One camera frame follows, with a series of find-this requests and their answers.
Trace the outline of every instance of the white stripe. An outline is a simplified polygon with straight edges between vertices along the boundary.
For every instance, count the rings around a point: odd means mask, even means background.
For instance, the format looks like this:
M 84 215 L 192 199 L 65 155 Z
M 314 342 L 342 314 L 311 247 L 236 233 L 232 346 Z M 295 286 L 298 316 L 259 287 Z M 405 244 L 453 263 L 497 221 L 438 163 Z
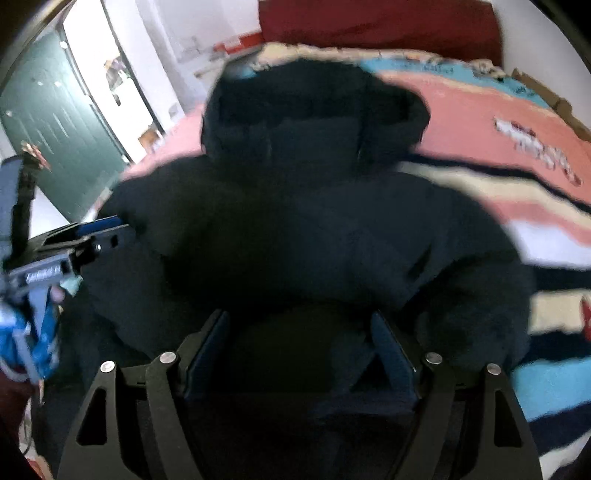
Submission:
M 591 248 L 556 226 L 513 220 L 504 225 L 524 263 L 543 267 L 591 268 Z
M 542 455 L 540 457 L 540 465 L 544 480 L 548 480 L 560 467 L 573 463 L 585 448 L 585 445 L 587 445 L 589 437 L 591 437 L 591 432 L 585 433 L 581 438 L 564 448 L 552 450 Z

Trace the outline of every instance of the doorway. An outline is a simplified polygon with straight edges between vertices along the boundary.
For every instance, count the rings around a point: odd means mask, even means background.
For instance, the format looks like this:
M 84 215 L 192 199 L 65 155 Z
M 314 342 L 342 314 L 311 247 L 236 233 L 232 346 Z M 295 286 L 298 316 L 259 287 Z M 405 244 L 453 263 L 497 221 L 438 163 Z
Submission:
M 63 21 L 63 30 L 91 97 L 129 159 L 140 162 L 157 147 L 161 136 L 101 0 L 77 0 Z

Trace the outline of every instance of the door frame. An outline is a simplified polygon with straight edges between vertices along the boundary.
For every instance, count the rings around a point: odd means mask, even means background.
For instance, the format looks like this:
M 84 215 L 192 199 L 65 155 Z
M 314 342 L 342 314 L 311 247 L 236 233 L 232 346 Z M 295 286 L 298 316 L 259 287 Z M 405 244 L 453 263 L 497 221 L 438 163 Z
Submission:
M 127 58 L 127 54 L 125 53 L 125 51 L 121 47 L 121 43 L 119 42 L 119 37 L 117 36 L 115 29 L 113 28 L 113 24 L 111 23 L 111 17 L 109 16 L 109 11 L 107 10 L 105 0 L 99 0 L 99 1 L 100 1 L 100 5 L 103 8 L 103 12 L 105 13 L 107 23 L 109 24 L 109 29 L 111 30 L 111 34 L 113 35 L 113 38 L 115 39 L 115 45 L 117 45 L 117 48 L 119 49 L 119 53 L 121 54 L 121 58 L 123 59 L 123 62 L 125 63 L 125 66 L 127 67 L 128 71 L 129 71 L 129 76 L 131 77 L 131 79 L 135 83 L 135 87 L 138 89 L 139 96 L 141 97 L 146 108 L 148 109 L 148 112 L 152 116 L 152 120 L 154 121 L 154 125 L 156 125 L 156 128 L 158 129 L 160 134 L 164 135 L 165 134 L 164 128 L 162 128 L 162 125 L 160 124 L 158 117 L 154 113 L 154 110 L 152 110 L 152 106 L 150 105 L 148 99 L 144 95 L 144 91 L 142 90 L 142 87 L 139 84 L 138 78 L 134 72 L 134 68 L 133 68 L 132 64 L 129 62 L 129 58 Z
M 119 150 L 119 152 L 121 153 L 121 158 L 125 159 L 124 162 L 126 162 L 128 164 L 133 164 L 134 161 L 131 159 L 131 157 L 127 153 L 127 150 L 125 149 L 123 144 L 119 141 L 119 139 L 115 135 L 115 132 L 113 132 L 113 129 L 111 128 L 111 126 L 109 125 L 109 122 L 106 120 L 105 116 L 103 115 L 103 112 L 100 111 L 100 108 L 98 107 L 94 97 L 92 96 L 92 93 L 90 92 L 90 90 L 88 88 L 88 85 L 86 84 L 86 82 L 84 80 L 84 77 L 82 76 L 82 73 L 80 72 L 80 69 L 78 68 L 78 64 L 76 63 L 76 59 L 74 58 L 74 55 L 72 55 L 72 50 L 70 48 L 70 41 L 68 40 L 68 36 L 66 35 L 66 30 L 64 29 L 64 20 L 68 16 L 68 13 L 70 13 L 70 10 L 72 9 L 72 7 L 74 6 L 75 3 L 76 3 L 76 0 L 72 0 L 70 2 L 70 4 L 62 12 L 59 13 L 60 18 L 59 18 L 57 25 L 56 25 L 56 33 L 59 36 L 60 41 L 65 42 L 68 46 L 68 48 L 64 48 L 64 52 L 66 54 L 66 57 L 68 59 L 68 63 L 70 64 L 70 67 L 72 67 L 72 71 L 74 72 L 74 76 L 76 77 L 76 80 L 78 81 L 78 84 L 80 85 L 80 88 L 82 89 L 82 92 L 84 92 L 84 94 L 88 98 L 90 98 L 90 100 L 92 100 L 90 107 L 93 109 L 94 113 L 98 117 L 99 122 L 103 125 L 103 127 L 105 127 L 107 134 L 109 135 L 109 137 L 111 138 L 111 140 L 113 141 L 115 146 L 117 147 L 117 150 Z

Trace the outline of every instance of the jacket hood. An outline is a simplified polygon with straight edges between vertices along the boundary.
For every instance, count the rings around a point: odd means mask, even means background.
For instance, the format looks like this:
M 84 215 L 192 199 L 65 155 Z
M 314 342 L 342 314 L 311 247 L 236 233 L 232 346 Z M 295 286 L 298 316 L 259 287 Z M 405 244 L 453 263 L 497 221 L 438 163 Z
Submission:
M 248 79 L 222 76 L 208 103 L 208 156 L 260 182 L 338 180 L 390 166 L 421 140 L 421 98 L 359 67 L 297 60 Z

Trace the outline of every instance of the white wall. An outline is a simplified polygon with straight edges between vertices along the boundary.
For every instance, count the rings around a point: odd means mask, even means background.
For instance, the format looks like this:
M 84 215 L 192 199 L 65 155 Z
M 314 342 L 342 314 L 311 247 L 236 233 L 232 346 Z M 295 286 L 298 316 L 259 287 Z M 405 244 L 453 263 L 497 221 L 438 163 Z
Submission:
M 6 136 L 6 132 L 0 125 L 0 162 L 5 158 L 12 157 L 14 154 L 14 149 Z M 36 188 L 35 199 L 31 205 L 29 238 L 68 225 L 68 223 L 43 192 Z
M 501 24 L 503 67 L 541 81 L 591 128 L 591 73 L 560 29 L 530 0 L 490 0 Z
M 136 0 L 136 5 L 178 101 L 188 113 L 198 102 L 205 100 L 207 91 L 199 80 L 179 65 L 154 0 Z
M 146 31 L 135 0 L 105 0 L 105 6 L 146 100 L 164 130 L 170 130 L 184 112 Z
M 258 0 L 136 0 L 148 35 L 187 112 L 206 99 L 217 75 L 199 49 L 260 30 Z

